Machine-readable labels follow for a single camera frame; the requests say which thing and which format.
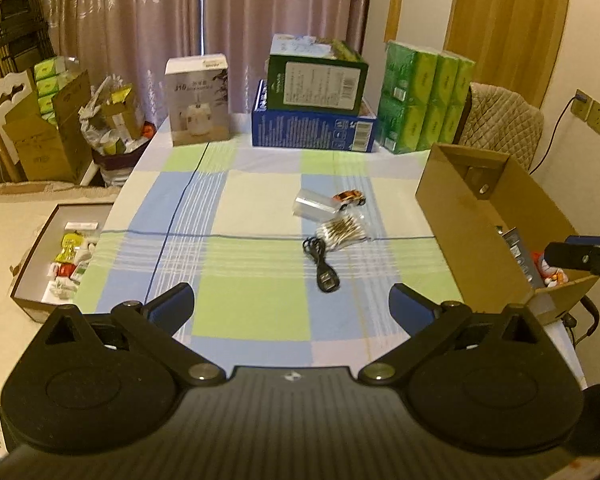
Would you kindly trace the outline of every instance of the curtain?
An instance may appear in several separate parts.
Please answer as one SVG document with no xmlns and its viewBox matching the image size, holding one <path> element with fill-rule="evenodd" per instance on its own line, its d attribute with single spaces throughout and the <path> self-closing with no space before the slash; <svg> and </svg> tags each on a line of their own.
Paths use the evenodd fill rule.
<svg viewBox="0 0 600 480">
<path fill-rule="evenodd" d="M 266 78 L 273 34 L 339 38 L 359 46 L 365 5 L 358 2 L 363 1 L 356 0 L 350 17 L 352 0 L 203 0 L 205 52 L 227 56 L 231 110 L 251 109 L 258 81 Z"/>
<path fill-rule="evenodd" d="M 368 0 L 43 0 L 58 54 L 77 57 L 91 84 L 115 73 L 132 82 L 147 116 L 167 112 L 161 83 L 170 57 L 222 52 L 230 109 L 251 108 L 266 76 L 271 35 L 339 38 L 362 49 Z"/>
<path fill-rule="evenodd" d="M 200 54 L 200 0 L 42 0 L 57 54 L 75 56 L 92 85 L 115 73 L 136 85 L 147 118 L 167 117 L 170 57 Z"/>
</svg>

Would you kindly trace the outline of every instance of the checkered tablecloth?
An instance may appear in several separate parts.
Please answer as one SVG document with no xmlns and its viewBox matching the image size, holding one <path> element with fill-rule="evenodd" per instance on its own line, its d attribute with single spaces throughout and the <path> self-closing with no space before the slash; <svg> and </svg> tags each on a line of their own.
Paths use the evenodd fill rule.
<svg viewBox="0 0 600 480">
<path fill-rule="evenodd" d="M 227 373 L 348 365 L 356 374 L 408 338 L 389 314 L 394 283 L 435 302 L 461 299 L 414 197 L 428 152 L 254 148 L 250 116 L 233 120 L 232 140 L 177 148 L 168 122 L 160 128 L 107 220 L 75 298 L 83 312 L 188 282 L 195 312 L 175 337 Z M 316 224 L 291 213 L 301 188 L 367 197 L 376 239 L 328 255 L 341 280 L 332 294 L 318 290 L 302 252 Z"/>
</svg>

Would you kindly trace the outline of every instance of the wall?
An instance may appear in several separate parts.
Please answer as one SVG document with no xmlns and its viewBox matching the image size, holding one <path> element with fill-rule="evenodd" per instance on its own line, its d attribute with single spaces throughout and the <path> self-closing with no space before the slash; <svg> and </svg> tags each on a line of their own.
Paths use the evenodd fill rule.
<svg viewBox="0 0 600 480">
<path fill-rule="evenodd" d="M 544 136 L 536 161 L 546 150 L 552 129 L 576 88 L 600 101 L 600 0 L 570 0 L 560 52 L 542 111 Z M 570 113 L 560 123 L 554 145 L 534 174 L 582 234 L 600 234 L 600 137 Z M 600 282 L 591 299 L 600 310 Z M 576 334 L 586 331 L 590 317 L 580 307 Z M 577 347 L 587 381 L 600 382 L 600 327 Z"/>
<path fill-rule="evenodd" d="M 452 0 L 402 0 L 398 41 L 442 48 Z M 369 63 L 365 97 L 378 110 L 384 75 L 384 26 L 389 0 L 370 0 L 362 56 Z"/>
</svg>

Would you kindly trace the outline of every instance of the wall socket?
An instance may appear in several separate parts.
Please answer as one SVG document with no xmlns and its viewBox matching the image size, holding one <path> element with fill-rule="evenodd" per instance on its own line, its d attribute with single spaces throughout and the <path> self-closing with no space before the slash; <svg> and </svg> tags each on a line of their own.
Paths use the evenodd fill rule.
<svg viewBox="0 0 600 480">
<path fill-rule="evenodd" d="M 576 94 L 584 95 L 587 98 L 587 102 L 583 103 L 582 101 L 574 100 L 573 103 L 571 103 L 571 113 L 581 121 L 586 122 L 589 111 L 591 110 L 591 105 L 593 104 L 593 99 L 579 88 L 576 90 Z"/>
<path fill-rule="evenodd" d="M 587 124 L 600 136 L 600 103 L 598 101 L 593 101 L 591 104 L 591 110 L 587 116 Z"/>
</svg>

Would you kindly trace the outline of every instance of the round metal bolt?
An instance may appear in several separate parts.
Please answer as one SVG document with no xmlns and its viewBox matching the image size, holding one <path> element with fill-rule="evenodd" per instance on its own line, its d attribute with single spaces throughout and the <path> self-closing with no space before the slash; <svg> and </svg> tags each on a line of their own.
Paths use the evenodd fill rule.
<svg viewBox="0 0 600 480">
<path fill-rule="evenodd" d="M 189 375 L 200 381 L 210 381 L 220 375 L 220 368 L 211 363 L 200 363 L 189 368 Z"/>
<path fill-rule="evenodd" d="M 387 363 L 371 363 L 365 366 L 362 370 L 369 379 L 374 381 L 382 381 L 390 379 L 395 375 L 395 368 Z"/>
<path fill-rule="evenodd" d="M 460 303 L 459 301 L 443 301 L 442 303 L 440 303 L 440 306 L 446 306 L 447 308 L 453 308 L 455 306 L 460 305 L 462 305 L 462 303 Z"/>
</svg>

